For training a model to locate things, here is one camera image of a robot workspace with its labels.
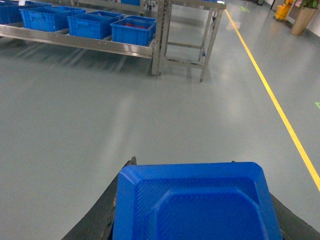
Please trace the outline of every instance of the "stainless steel rack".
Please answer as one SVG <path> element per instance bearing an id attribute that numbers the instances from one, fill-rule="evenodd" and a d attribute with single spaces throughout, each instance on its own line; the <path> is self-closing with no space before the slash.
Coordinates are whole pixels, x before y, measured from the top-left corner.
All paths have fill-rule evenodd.
<path id="1" fill-rule="evenodd" d="M 196 8 L 201 10 L 209 10 L 201 45 L 168 41 L 173 5 Z M 170 62 L 171 64 L 202 69 L 201 77 L 200 77 L 200 82 L 202 82 L 206 76 L 212 48 L 215 43 L 215 39 L 216 39 L 216 35 L 218 32 L 223 11 L 224 9 L 226 9 L 226 7 L 227 6 L 222 3 L 215 3 L 215 2 L 203 1 L 203 0 L 159 0 L 159 6 L 158 6 L 158 12 L 157 12 L 158 14 L 157 25 L 156 25 L 157 30 L 155 35 L 155 46 L 154 46 L 154 53 L 153 53 L 154 55 L 153 55 L 152 74 L 161 75 L 164 62 L 167 61 L 167 62 Z M 208 48 L 206 50 L 205 49 L 206 41 L 207 41 L 207 36 L 208 36 L 209 27 L 211 25 L 211 19 L 213 17 L 213 14 L 215 17 L 214 28 L 211 33 Z M 198 62 L 186 62 L 186 61 L 181 61 L 179 59 L 168 58 L 166 56 L 168 45 L 191 48 L 191 49 L 199 49 L 200 51 L 199 51 Z"/>
<path id="2" fill-rule="evenodd" d="M 102 1 L 103 0 L 78 0 L 78 1 Z M 184 44 L 179 42 L 169 42 L 170 19 L 172 6 L 180 5 L 184 7 L 209 10 L 202 43 L 200 45 Z M 141 58 L 152 59 L 152 74 L 160 75 L 164 61 L 183 66 L 189 66 L 202 69 L 200 81 L 205 78 L 208 68 L 211 51 L 218 32 L 219 23 L 224 9 L 227 6 L 222 3 L 215 3 L 204 0 L 159 0 L 157 10 L 156 34 L 154 40 L 149 46 L 139 46 L 120 42 L 113 42 L 108 39 L 98 40 L 69 35 L 69 30 L 61 30 L 57 32 L 46 32 L 31 30 L 22 27 L 22 24 L 0 24 L 0 38 L 8 37 L 13 39 L 28 40 L 60 46 L 75 47 L 81 49 L 95 50 L 107 53 L 135 56 Z M 211 33 L 210 41 L 207 50 L 206 40 L 211 25 L 213 13 L 216 13 L 214 29 Z M 184 62 L 178 59 L 167 58 L 168 45 L 180 46 L 185 48 L 199 49 L 199 62 Z"/>
<path id="3" fill-rule="evenodd" d="M 146 12 L 145 6 L 146 4 L 149 5 L 151 0 L 140 0 L 139 5 L 131 5 L 131 4 L 124 4 L 120 2 L 114 2 L 112 0 L 70 0 L 72 6 L 81 6 L 81 4 L 87 4 L 91 6 L 98 6 L 98 7 L 105 7 L 117 10 L 126 10 L 135 13 L 139 13 L 143 16 Z"/>

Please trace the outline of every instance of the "blue crate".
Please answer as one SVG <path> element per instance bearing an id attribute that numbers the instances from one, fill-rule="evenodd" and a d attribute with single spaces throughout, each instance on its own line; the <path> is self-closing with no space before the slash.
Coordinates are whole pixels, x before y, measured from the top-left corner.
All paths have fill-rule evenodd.
<path id="1" fill-rule="evenodd" d="M 30 9 L 30 8 L 41 8 L 41 7 L 50 7 L 52 3 L 40 2 L 40 1 L 25 1 L 23 6 L 19 6 L 18 0 L 10 0 L 9 3 L 14 3 L 18 6 L 19 9 Z"/>
<path id="2" fill-rule="evenodd" d="M 92 14 L 68 16 L 69 34 L 91 39 L 104 39 L 111 35 L 112 17 L 99 17 Z"/>
<path id="3" fill-rule="evenodd" d="M 111 11 L 93 11 L 88 14 L 97 15 L 100 17 L 112 17 L 115 19 L 114 22 L 119 21 L 125 17 L 123 13 L 111 12 Z"/>
<path id="4" fill-rule="evenodd" d="M 0 24 L 13 24 L 22 22 L 19 9 L 49 7 L 51 3 L 25 1 L 24 6 L 19 6 L 19 1 L 0 1 Z"/>
<path id="5" fill-rule="evenodd" d="M 20 12 L 26 29 L 56 32 L 68 28 L 68 16 L 81 15 L 86 10 L 75 7 L 55 6 L 20 9 Z"/>
<path id="6" fill-rule="evenodd" d="M 140 0 L 121 0 L 121 3 L 140 6 Z"/>
<path id="7" fill-rule="evenodd" d="M 111 23 L 112 41 L 125 44 L 148 46 L 153 39 L 153 31 L 156 28 L 152 22 L 125 18 Z"/>
<path id="8" fill-rule="evenodd" d="M 20 19 L 21 15 L 15 4 L 0 1 L 0 24 L 18 23 L 21 22 Z"/>
<path id="9" fill-rule="evenodd" d="M 136 165 L 118 175 L 113 240 L 282 240 L 254 162 Z"/>
<path id="10" fill-rule="evenodd" d="M 146 17 L 146 16 L 127 16 L 126 19 L 136 19 L 136 20 L 142 20 L 145 22 L 152 22 L 155 23 L 157 19 L 152 17 Z"/>
<path id="11" fill-rule="evenodd" d="M 145 16 L 128 16 L 126 17 L 127 19 L 136 19 L 136 20 L 141 20 L 141 21 L 145 21 L 145 22 L 151 22 L 154 23 L 155 26 L 157 26 L 157 19 L 152 18 L 152 17 L 145 17 Z M 151 34 L 154 36 L 156 34 L 156 27 L 153 28 Z"/>

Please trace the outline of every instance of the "potted plant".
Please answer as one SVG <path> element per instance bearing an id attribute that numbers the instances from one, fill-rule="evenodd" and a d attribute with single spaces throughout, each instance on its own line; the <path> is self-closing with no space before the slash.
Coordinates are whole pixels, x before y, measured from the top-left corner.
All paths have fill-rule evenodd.
<path id="1" fill-rule="evenodd" d="M 299 7 L 299 14 L 292 28 L 291 34 L 300 36 L 308 26 L 318 10 L 320 0 L 298 0 L 295 5 Z"/>

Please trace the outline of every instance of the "gray epoxy floor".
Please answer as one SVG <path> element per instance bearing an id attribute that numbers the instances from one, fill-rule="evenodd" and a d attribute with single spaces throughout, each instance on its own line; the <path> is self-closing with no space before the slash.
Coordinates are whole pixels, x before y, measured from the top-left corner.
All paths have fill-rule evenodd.
<path id="1" fill-rule="evenodd" d="M 183 9 L 171 38 L 200 41 L 206 15 Z M 267 5 L 227 10 L 320 172 L 319 43 L 290 35 Z M 198 69 L 166 65 L 154 77 L 148 59 L 17 44 L 0 40 L 0 239 L 61 239 L 132 156 L 257 162 L 270 192 L 320 231 L 320 193 L 226 14 L 202 83 Z"/>

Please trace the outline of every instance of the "yellow stripe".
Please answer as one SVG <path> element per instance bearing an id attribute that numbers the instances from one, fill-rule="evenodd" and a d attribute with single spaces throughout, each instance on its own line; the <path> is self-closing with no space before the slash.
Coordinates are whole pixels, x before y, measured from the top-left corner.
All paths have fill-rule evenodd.
<path id="1" fill-rule="evenodd" d="M 298 149 L 303 161 L 304 161 L 304 164 L 306 165 L 307 169 L 309 170 L 310 174 L 311 174 L 311 177 L 313 178 L 313 181 L 315 183 L 315 185 L 317 186 L 318 190 L 320 191 L 320 177 L 314 167 L 314 165 L 312 164 L 310 158 L 308 157 L 304 147 L 302 146 L 299 138 L 297 137 L 293 127 L 291 126 L 289 120 L 287 119 L 287 116 L 285 115 L 284 111 L 282 110 L 278 100 L 276 99 L 274 93 L 272 92 L 267 80 L 265 79 L 265 76 L 263 75 L 263 73 L 261 72 L 256 60 L 254 59 L 254 57 L 252 56 L 247 44 L 245 43 L 243 37 L 241 36 L 239 30 L 237 29 L 237 26 L 235 24 L 235 22 L 232 20 L 229 12 L 227 10 L 225 10 L 225 13 L 227 14 L 231 24 L 233 25 L 234 29 L 235 29 L 235 32 L 236 34 L 238 35 L 242 45 L 244 46 L 245 50 L 246 50 L 246 53 L 248 54 L 249 58 L 251 59 L 251 62 L 256 70 L 256 72 L 259 74 L 260 78 L 261 78 L 261 81 L 266 89 L 266 91 L 268 92 L 275 108 L 277 109 L 286 129 L 288 130 L 296 148 Z"/>

